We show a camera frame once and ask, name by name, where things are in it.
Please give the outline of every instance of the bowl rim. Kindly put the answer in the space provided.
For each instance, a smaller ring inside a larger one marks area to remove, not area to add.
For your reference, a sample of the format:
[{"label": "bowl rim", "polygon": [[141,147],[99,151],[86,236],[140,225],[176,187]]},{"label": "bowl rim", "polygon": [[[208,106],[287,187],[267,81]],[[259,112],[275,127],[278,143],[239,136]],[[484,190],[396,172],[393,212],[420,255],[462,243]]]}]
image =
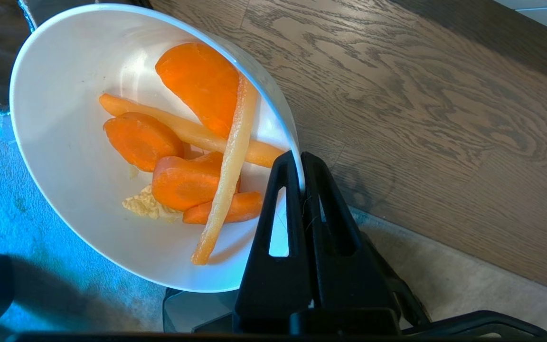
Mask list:
[{"label": "bowl rim", "polygon": [[[108,3],[108,4],[87,4],[87,5],[83,5],[83,6],[73,7],[71,9],[67,9],[67,10],[65,10],[61,13],[58,13],[58,14],[54,15],[53,17],[49,18],[48,20],[43,22],[43,24],[39,25],[29,35],[29,37],[26,39],[26,41],[24,41],[22,47],[20,48],[20,50],[18,52],[17,58],[15,60],[15,63],[13,65],[13,68],[12,68],[12,71],[11,71],[11,77],[10,77],[10,82],[9,82],[9,112],[10,112],[10,116],[11,116],[12,130],[14,132],[15,137],[18,137],[19,135],[18,135],[18,128],[17,128],[16,119],[15,119],[15,100],[14,100],[15,97],[14,97],[14,93],[16,92],[16,83],[17,83],[17,77],[18,77],[18,70],[19,70],[20,65],[22,64],[22,62],[24,60],[25,55],[27,54],[27,52],[29,51],[29,49],[31,48],[33,43],[35,41],[37,41],[37,39],[39,39],[39,36],[43,32],[45,32],[48,28],[58,24],[61,21],[65,21],[66,19],[69,19],[71,17],[75,17],[75,16],[82,15],[82,14],[85,14],[85,13],[91,13],[91,12],[94,12],[94,11],[121,11],[121,12],[125,12],[125,13],[133,13],[133,14],[137,14],[137,15],[143,15],[143,16],[146,16],[146,17],[154,18],[154,19],[157,19],[161,22],[165,22],[167,24],[175,26],[176,28],[179,28],[179,29],[193,35],[194,37],[196,37],[197,39],[199,39],[203,43],[206,43],[210,47],[217,50],[217,52],[222,54],[228,61],[230,61],[234,65],[234,67],[236,67],[236,69],[239,72],[241,72],[246,78],[248,78],[248,80],[250,80],[252,85],[254,85],[254,87],[256,87],[256,89],[259,91],[259,94],[261,95],[261,99],[263,99],[268,104],[268,106],[272,109],[273,114],[282,123],[282,128],[283,128],[283,130],[286,134],[287,141],[289,141],[289,145],[291,146],[291,151],[293,152],[293,154],[295,154],[295,162],[300,163],[300,153],[299,153],[299,149],[298,149],[298,141],[296,141],[293,138],[293,136],[291,135],[291,133],[288,129],[288,126],[286,125],[284,119],[282,118],[282,115],[280,115],[279,108],[274,105],[274,102],[272,101],[271,97],[269,95],[267,95],[267,92],[265,91],[265,89],[261,86],[261,84],[257,81],[257,79],[248,71],[248,69],[237,62],[237,59],[234,57],[234,54],[229,52],[224,46],[222,46],[219,42],[215,41],[215,39],[208,36],[206,33],[202,32],[201,30],[199,30],[197,28],[194,28],[193,26],[191,26],[191,25],[189,25],[189,24],[187,24],[183,21],[180,21],[179,19],[176,19],[176,18],[174,18],[170,15],[167,15],[165,13],[161,13],[161,12],[156,11],[154,9],[148,9],[148,8],[145,8],[145,7],[139,7],[139,6],[129,5],[129,4],[113,4],[113,3]],[[67,225],[67,227],[69,227],[77,236],[79,236],[79,238],[81,238],[83,240],[83,242],[85,242],[89,247],[91,247],[92,249],[97,251],[100,255],[104,256],[109,261],[113,262],[113,264],[116,264],[117,266],[121,267],[122,269],[124,269],[124,270],[126,270],[130,273],[132,273],[133,275],[136,275],[138,277],[146,279],[147,281],[153,282],[153,283],[161,285],[161,286],[166,286],[166,287],[170,286],[169,284],[165,284],[163,282],[156,281],[155,279],[152,279],[151,277],[141,275],[137,271],[131,270],[131,269],[127,268],[126,266],[123,266],[122,264],[117,262],[117,260],[113,260],[112,257],[109,257],[107,254],[103,253],[99,248],[95,247],[92,243],[88,242],[82,236],[82,234],[77,232],[77,230],[75,228],[73,228],[72,225],[69,224],[67,219],[65,219],[65,217],[63,217],[60,214],[60,212],[57,210],[57,208],[54,205],[52,205],[52,202],[50,201],[50,198],[46,195],[46,193],[41,188],[41,184],[39,183],[37,178],[35,178],[35,175],[33,174],[33,170],[30,166],[30,163],[28,162],[28,160],[27,160],[27,158],[24,154],[24,149],[23,149],[23,146],[22,146],[22,142],[20,140],[18,140],[18,138],[17,138],[17,145],[18,145],[18,149],[21,153],[22,160],[24,161],[24,163],[25,163],[25,165],[28,169],[28,172],[31,175],[31,178],[33,178],[33,181],[37,185],[37,188],[39,189],[39,192],[41,192],[43,197],[46,199],[46,201],[48,202],[50,207],[54,210],[54,212],[56,212],[58,217],[61,218],[62,221]],[[218,290],[195,290],[195,289],[191,289],[191,288],[182,288],[181,286],[175,286],[174,288],[178,289],[178,290],[182,290],[182,291],[187,291],[187,292],[212,294],[212,293],[229,292],[229,291],[237,290],[237,289],[239,289],[240,284],[241,284],[241,279],[238,282],[237,286],[232,286],[230,288],[224,288],[224,289],[218,289]]]}]

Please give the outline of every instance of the wooden floor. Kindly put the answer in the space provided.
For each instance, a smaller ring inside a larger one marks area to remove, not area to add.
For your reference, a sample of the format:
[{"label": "wooden floor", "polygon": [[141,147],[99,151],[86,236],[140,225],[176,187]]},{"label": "wooden floor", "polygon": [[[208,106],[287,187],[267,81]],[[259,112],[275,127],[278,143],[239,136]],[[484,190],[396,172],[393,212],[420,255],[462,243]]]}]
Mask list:
[{"label": "wooden floor", "polygon": [[492,0],[151,0],[276,78],[348,204],[547,285],[547,28]]}]

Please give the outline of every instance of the cooked carrot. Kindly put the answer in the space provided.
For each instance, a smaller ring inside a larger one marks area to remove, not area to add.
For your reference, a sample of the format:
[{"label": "cooked carrot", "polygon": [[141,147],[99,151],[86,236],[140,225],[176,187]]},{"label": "cooked carrot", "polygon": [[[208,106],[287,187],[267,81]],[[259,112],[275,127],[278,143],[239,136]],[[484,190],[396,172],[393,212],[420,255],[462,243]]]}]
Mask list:
[{"label": "cooked carrot", "polygon": [[168,126],[141,113],[124,113],[103,125],[111,145],[126,162],[152,172],[158,160],[183,156],[183,142]]},{"label": "cooked carrot", "polygon": [[[254,219],[261,214],[263,199],[259,192],[241,192],[236,193],[229,207],[229,212],[225,218],[225,223],[242,222],[248,219]],[[193,208],[185,210],[183,213],[183,222],[193,225],[205,225],[208,221],[208,215],[212,209],[212,202],[200,204]]]},{"label": "cooked carrot", "polygon": [[223,154],[221,165],[221,181],[217,187],[212,208],[208,215],[206,228],[200,236],[196,250],[191,255],[194,265],[205,265],[215,249],[215,244],[221,234],[221,228],[229,212],[234,197],[234,184],[244,164],[250,132],[255,119],[258,92],[245,77],[241,77],[237,88],[237,106],[234,113],[234,123],[229,134],[229,141]]},{"label": "cooked carrot", "polygon": [[153,172],[153,196],[159,203],[179,211],[212,201],[221,178],[222,160],[219,152],[193,160],[174,156],[161,158]]},{"label": "cooked carrot", "polygon": [[230,61],[204,43],[185,43],[163,54],[156,72],[204,126],[221,138],[229,136],[239,83]]},{"label": "cooked carrot", "polygon": [[[198,123],[183,119],[158,108],[144,106],[109,94],[101,95],[98,101],[104,110],[113,116],[119,116],[129,111],[145,113],[155,117],[158,121],[171,128],[171,130],[174,130],[184,143],[189,143],[207,151],[225,152],[226,140],[216,136]],[[272,167],[275,159],[282,153],[284,151],[272,145],[251,140],[246,152],[246,162]]]}]

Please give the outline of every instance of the orange carrot chunk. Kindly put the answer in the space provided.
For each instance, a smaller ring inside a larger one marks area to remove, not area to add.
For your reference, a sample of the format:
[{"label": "orange carrot chunk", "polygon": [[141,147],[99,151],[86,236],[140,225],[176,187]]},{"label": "orange carrot chunk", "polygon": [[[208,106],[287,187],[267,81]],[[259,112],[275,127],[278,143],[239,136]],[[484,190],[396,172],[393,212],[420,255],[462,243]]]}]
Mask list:
[{"label": "orange carrot chunk", "polygon": [[193,160],[161,158],[151,183],[154,198],[161,204],[185,211],[212,201],[221,178],[223,154],[211,152]]},{"label": "orange carrot chunk", "polygon": [[[259,192],[236,193],[232,199],[232,205],[225,218],[225,223],[242,222],[254,219],[261,214],[263,199]],[[185,210],[183,222],[193,225],[205,225],[212,208],[212,202],[200,204]]]},{"label": "orange carrot chunk", "polygon": [[230,61],[204,43],[185,43],[163,54],[156,72],[204,126],[221,138],[229,136],[239,84]]},{"label": "orange carrot chunk", "polygon": [[106,121],[103,129],[126,162],[143,171],[154,171],[163,157],[184,154],[173,130],[147,114],[124,113]]}]

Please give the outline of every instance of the carrot slice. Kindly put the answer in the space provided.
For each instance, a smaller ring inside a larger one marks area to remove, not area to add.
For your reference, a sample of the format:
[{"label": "carrot slice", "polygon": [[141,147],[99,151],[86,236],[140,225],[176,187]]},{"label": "carrot slice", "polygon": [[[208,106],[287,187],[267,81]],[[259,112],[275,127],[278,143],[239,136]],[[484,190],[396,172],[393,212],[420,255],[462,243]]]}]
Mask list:
[{"label": "carrot slice", "polygon": [[204,126],[221,138],[228,137],[239,84],[230,61],[204,43],[185,43],[163,54],[156,72]]},{"label": "carrot slice", "polygon": [[103,129],[126,162],[143,171],[153,171],[160,158],[184,154],[174,131],[147,114],[122,114],[106,121]]},{"label": "carrot slice", "polygon": [[[261,193],[256,191],[236,193],[229,207],[225,223],[254,219],[261,214],[262,207],[263,199],[261,198]],[[212,202],[189,208],[183,213],[183,222],[193,225],[205,225],[211,209]]]},{"label": "carrot slice", "polygon": [[[137,104],[130,100],[122,99],[109,94],[103,94],[98,98],[100,105],[109,114],[119,116],[126,112],[139,112],[150,115],[165,124],[184,143],[189,143],[207,151],[225,152],[226,140],[213,134],[206,127],[193,121],[178,117],[158,108]],[[276,158],[284,151],[267,143],[251,140],[246,152],[246,162],[272,167]]]},{"label": "carrot slice", "polygon": [[161,158],[153,172],[154,198],[179,211],[212,201],[221,178],[222,160],[223,154],[219,152],[193,160],[175,156]]},{"label": "carrot slice", "polygon": [[258,92],[250,81],[240,77],[237,89],[237,106],[234,113],[234,123],[229,134],[229,140],[223,154],[221,166],[221,181],[219,182],[215,199],[206,228],[200,236],[196,250],[191,256],[191,262],[195,265],[205,265],[215,249],[221,228],[229,212],[232,198],[234,197],[234,185],[239,179],[239,174],[244,164],[246,151],[250,142],[250,132],[255,119],[256,100]]}]

